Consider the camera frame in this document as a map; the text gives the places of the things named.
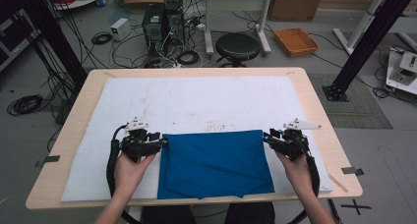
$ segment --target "forearm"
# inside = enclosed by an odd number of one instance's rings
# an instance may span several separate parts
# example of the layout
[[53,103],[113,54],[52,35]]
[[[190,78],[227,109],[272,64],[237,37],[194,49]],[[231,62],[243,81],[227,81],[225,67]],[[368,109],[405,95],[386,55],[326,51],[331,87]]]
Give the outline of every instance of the forearm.
[[115,196],[113,199],[105,206],[100,215],[97,217],[94,223],[96,224],[115,224],[122,215],[123,210],[125,209],[127,203],[129,202],[128,198],[122,198],[120,196]]
[[334,224],[334,221],[328,214],[328,211],[316,198],[313,191],[298,191],[296,193],[312,224]]

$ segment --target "orange tray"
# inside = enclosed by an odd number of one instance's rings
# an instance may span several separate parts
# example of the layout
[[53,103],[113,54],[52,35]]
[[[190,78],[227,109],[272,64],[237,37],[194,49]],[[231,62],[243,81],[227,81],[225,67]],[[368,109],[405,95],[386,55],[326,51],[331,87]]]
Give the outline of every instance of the orange tray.
[[302,28],[279,29],[274,34],[291,57],[311,54],[319,49],[316,41]]

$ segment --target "equipment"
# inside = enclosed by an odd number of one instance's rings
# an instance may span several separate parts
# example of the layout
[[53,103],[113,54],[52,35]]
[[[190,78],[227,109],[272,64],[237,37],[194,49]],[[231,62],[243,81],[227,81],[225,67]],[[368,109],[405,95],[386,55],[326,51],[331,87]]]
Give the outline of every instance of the equipment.
[[410,85],[417,78],[417,54],[404,52],[398,66],[389,78],[401,84]]
[[[134,118],[132,122],[127,125],[120,126],[116,132],[114,132],[113,139],[111,140],[110,155],[106,169],[107,184],[111,196],[113,196],[116,189],[114,171],[120,150],[126,153],[132,161],[138,162],[140,157],[156,154],[163,146],[168,146],[168,139],[158,140],[160,133],[149,134],[147,130],[145,130],[145,127],[147,126],[148,124],[140,123],[137,118]],[[116,137],[122,129],[125,130],[126,135],[122,142],[120,142]],[[123,210],[121,217],[131,224],[141,223],[125,210]]]
[[110,27],[115,40],[123,40],[131,32],[129,21],[127,19],[118,20],[113,26]]
[[169,0],[166,16],[170,27],[170,39],[173,45],[185,43],[183,0]]
[[168,23],[163,3],[150,3],[142,21],[149,56],[164,56],[168,52]]
[[[307,165],[309,166],[310,176],[312,179],[312,189],[314,194],[318,196],[320,188],[319,171],[317,169],[315,159],[310,152],[307,137],[303,135],[301,130],[319,129],[321,126],[295,119],[289,124],[284,124],[283,127],[287,128],[284,132],[281,130],[277,131],[275,129],[269,129],[270,134],[264,133],[264,142],[268,143],[270,148],[276,152],[286,155],[291,161],[296,160],[303,154],[306,155]],[[303,210],[289,223],[299,223],[306,217],[306,210]]]

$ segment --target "black metal pole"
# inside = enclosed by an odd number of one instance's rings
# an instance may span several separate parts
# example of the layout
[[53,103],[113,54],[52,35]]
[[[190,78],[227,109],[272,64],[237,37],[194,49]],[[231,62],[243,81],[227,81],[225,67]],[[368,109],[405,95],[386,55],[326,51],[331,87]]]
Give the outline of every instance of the black metal pole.
[[58,26],[57,21],[48,9],[45,0],[20,0],[25,12],[30,17],[36,28],[39,28],[55,54],[70,75],[75,92],[79,92],[87,79],[87,73],[83,69],[70,43]]
[[352,55],[330,86],[324,86],[328,100],[339,100],[411,0],[386,0]]

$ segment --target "table leg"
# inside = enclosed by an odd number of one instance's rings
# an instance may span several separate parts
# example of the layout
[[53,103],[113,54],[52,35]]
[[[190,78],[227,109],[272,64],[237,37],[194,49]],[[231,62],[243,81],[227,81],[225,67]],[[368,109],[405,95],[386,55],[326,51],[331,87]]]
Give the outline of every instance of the table leg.
[[209,0],[206,0],[206,26],[205,26],[205,42],[206,42],[206,53],[212,55],[214,50],[212,48],[211,32],[209,29]]
[[262,9],[261,21],[258,25],[256,25],[257,35],[258,35],[258,38],[260,39],[261,46],[263,48],[264,54],[270,54],[271,53],[271,50],[270,50],[270,47],[269,47],[269,44],[268,44],[268,41],[267,41],[267,37],[265,36],[265,33],[264,33],[264,27],[265,27],[265,22],[267,20],[269,2],[270,2],[270,0],[265,0],[264,1],[264,7]]

